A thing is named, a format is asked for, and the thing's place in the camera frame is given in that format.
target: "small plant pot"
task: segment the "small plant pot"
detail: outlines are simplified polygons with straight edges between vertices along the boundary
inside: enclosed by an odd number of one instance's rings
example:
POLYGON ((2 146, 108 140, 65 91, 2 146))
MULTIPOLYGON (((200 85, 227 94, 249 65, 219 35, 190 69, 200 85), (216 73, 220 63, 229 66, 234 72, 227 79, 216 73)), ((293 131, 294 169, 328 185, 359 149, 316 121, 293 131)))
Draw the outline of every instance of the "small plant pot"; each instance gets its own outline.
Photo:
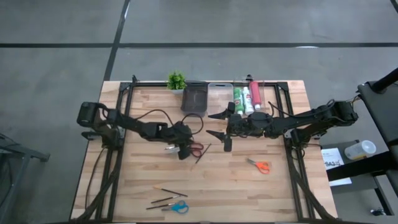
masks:
POLYGON ((182 89, 182 90, 172 90, 172 92, 174 93, 174 95, 182 95, 182 93, 184 92, 184 89, 182 89))

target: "scissors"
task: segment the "scissors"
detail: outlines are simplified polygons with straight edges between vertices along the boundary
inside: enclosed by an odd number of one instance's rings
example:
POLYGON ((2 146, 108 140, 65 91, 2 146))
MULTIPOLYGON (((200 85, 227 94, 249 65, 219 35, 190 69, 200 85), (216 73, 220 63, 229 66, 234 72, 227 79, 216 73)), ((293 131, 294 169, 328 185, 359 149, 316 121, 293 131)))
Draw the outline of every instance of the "scissors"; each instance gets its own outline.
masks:
POLYGON ((199 142, 193 142, 191 145, 189 145, 189 147, 191 149, 191 154, 196 158, 199 158, 201 156, 201 151, 203 150, 203 148, 205 148, 203 144, 199 142))
POLYGON ((246 159, 250 164, 255 165, 259 171, 263 174, 268 174, 269 173, 269 166, 268 162, 254 162, 251 159, 246 159))
POLYGON ((175 205, 172 205, 169 208, 162 208, 162 211, 175 211, 179 214, 184 214, 187 213, 189 210, 188 205, 185 203, 185 201, 181 200, 179 202, 177 202, 175 205))

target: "black container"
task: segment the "black container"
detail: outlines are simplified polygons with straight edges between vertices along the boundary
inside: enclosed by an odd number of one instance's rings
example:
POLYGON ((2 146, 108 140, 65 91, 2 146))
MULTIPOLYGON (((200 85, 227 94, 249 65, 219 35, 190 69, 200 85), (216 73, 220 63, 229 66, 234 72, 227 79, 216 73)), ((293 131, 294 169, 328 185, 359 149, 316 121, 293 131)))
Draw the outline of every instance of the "black container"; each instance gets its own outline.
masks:
POLYGON ((194 113, 204 117, 207 110, 207 82, 185 81, 185 84, 187 87, 183 92, 181 110, 185 114, 194 113))

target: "potted plant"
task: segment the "potted plant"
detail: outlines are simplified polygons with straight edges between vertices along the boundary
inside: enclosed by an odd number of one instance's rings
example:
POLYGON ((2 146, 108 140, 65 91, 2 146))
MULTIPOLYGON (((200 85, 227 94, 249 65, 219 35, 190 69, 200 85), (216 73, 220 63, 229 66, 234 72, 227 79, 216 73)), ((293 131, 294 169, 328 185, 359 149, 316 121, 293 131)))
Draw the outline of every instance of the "potted plant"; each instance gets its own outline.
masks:
POLYGON ((182 72, 176 70, 169 74, 167 88, 172 90, 174 94, 182 94, 186 86, 185 77, 182 72))

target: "bottle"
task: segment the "bottle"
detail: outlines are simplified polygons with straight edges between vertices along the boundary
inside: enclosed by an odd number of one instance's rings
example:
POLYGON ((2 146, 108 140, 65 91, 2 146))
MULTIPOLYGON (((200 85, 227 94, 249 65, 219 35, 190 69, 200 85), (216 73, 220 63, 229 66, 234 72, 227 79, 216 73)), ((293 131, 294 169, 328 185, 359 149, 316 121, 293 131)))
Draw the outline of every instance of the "bottle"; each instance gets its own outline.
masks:
POLYGON ((261 109, 261 96, 260 96, 260 89, 258 82, 250 82, 250 92, 252 97, 252 104, 254 109, 260 110, 261 109))
POLYGON ((250 115, 254 112, 253 105, 251 104, 251 95, 248 87, 243 87, 243 102, 244 102, 244 113, 250 115))
POLYGON ((242 99, 242 89, 234 88, 234 102, 235 102, 235 112, 237 114, 243 115, 243 99, 242 99))
POLYGON ((348 159, 356 160, 356 159, 363 159, 371 154, 376 152, 376 146, 373 142, 365 140, 350 147, 347 147, 344 150, 344 154, 348 157, 348 159))

